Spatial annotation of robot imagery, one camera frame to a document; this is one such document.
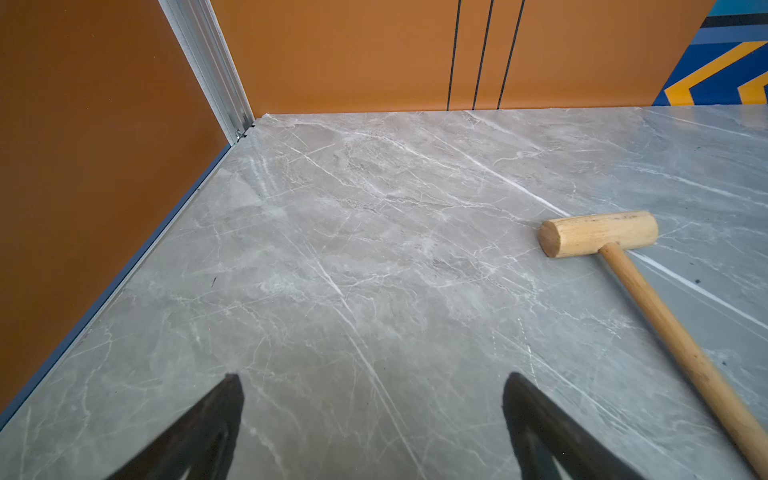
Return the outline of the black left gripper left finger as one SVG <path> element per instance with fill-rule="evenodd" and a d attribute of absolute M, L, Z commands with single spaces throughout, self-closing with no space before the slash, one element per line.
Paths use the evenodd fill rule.
<path fill-rule="evenodd" d="M 228 374 L 111 479 L 225 479 L 244 406 L 240 378 Z"/>

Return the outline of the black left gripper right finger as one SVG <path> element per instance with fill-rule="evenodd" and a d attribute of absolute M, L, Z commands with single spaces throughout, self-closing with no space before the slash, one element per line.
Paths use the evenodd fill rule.
<path fill-rule="evenodd" d="M 524 479 L 641 477 L 519 372 L 505 381 L 502 410 Z"/>

